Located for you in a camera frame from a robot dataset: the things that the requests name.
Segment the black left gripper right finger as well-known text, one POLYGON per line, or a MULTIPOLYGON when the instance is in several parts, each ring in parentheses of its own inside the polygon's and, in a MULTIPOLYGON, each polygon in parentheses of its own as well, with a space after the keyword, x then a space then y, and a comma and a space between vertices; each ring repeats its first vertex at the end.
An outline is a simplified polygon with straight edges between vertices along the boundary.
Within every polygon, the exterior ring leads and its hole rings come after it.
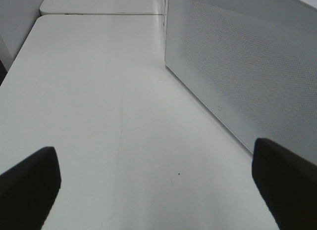
POLYGON ((258 138, 252 178, 279 229, 317 228, 316 165, 267 138, 258 138))

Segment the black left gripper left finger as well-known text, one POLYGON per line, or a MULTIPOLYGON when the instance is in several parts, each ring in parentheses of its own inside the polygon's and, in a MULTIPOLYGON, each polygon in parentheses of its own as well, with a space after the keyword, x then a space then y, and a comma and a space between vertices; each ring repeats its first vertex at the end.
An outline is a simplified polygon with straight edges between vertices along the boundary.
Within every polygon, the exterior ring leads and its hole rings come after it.
POLYGON ((61 187, 54 147, 43 147, 0 176, 0 228, 40 230, 61 187))

